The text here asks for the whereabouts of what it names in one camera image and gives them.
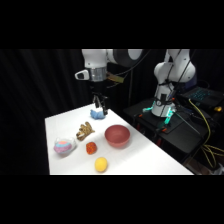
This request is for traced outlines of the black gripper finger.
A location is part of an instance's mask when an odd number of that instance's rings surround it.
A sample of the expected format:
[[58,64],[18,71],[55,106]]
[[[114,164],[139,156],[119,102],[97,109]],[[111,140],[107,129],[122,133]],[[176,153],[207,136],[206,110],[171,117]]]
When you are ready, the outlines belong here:
[[108,114],[108,98],[106,96],[102,96],[101,106],[103,109],[103,114],[106,116]]
[[101,107],[99,98],[98,98],[98,96],[96,96],[96,95],[94,95],[94,97],[93,97],[93,103],[95,104],[95,107],[96,107],[96,108],[100,108],[100,107]]

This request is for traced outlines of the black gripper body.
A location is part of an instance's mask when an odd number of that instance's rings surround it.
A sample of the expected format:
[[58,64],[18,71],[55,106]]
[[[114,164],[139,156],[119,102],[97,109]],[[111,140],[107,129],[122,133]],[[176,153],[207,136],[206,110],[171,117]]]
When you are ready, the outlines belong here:
[[102,82],[91,82],[90,83],[91,92],[93,95],[105,96],[107,92],[107,84],[105,81]]

